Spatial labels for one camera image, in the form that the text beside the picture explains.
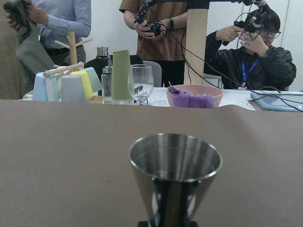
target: person in black jacket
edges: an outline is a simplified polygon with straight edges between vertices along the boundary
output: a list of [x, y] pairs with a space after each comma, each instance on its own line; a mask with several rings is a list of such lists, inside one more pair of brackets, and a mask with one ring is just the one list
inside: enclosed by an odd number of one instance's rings
[[[263, 24], [256, 33], [229, 26], [209, 34], [205, 61], [226, 77], [214, 72], [206, 63], [204, 73], [222, 76], [224, 89], [243, 86], [268, 90], [271, 86], [285, 90], [296, 76], [296, 66], [289, 51], [271, 45], [281, 33], [279, 16], [272, 11]], [[219, 50], [222, 41], [231, 42], [238, 37], [242, 41], [239, 49]]]

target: beige curtain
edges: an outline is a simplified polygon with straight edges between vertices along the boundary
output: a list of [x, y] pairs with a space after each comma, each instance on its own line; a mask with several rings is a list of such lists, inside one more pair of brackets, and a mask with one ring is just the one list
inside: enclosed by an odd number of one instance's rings
[[0, 99], [20, 99], [19, 64], [15, 57], [17, 34], [6, 22], [0, 0]]

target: lanyard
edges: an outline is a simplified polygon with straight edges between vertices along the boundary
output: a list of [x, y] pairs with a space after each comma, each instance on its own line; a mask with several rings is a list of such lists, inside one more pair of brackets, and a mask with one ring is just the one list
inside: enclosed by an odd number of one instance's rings
[[244, 59], [242, 59], [242, 73], [243, 73], [243, 84], [244, 85], [246, 84], [247, 77], [254, 70], [254, 68], [256, 67], [256, 65], [258, 64], [258, 62], [259, 62], [259, 59], [256, 59], [255, 62], [253, 63], [253, 65], [251, 66], [251, 68], [249, 69], [249, 71], [246, 74], [245, 61], [244, 61]]

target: chair backrest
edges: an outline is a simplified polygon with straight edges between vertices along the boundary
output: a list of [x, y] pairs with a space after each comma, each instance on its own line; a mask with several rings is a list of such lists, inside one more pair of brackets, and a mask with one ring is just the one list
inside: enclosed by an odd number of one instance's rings
[[153, 86], [162, 87], [162, 68], [161, 66], [154, 61], [143, 61], [146, 65], [151, 65], [152, 75], [153, 75]]
[[217, 79], [218, 80], [218, 88], [223, 89], [223, 83], [222, 83], [222, 78], [220, 76], [215, 76], [215, 75], [210, 75], [210, 74], [203, 74], [203, 77], [205, 79]]

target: glass goblet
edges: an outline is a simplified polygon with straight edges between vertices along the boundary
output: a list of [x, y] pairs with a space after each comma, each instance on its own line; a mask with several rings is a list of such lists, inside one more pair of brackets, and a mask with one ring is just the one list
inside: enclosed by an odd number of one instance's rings
[[127, 84], [129, 94], [139, 105], [143, 105], [153, 90], [152, 67], [145, 64], [131, 65]]

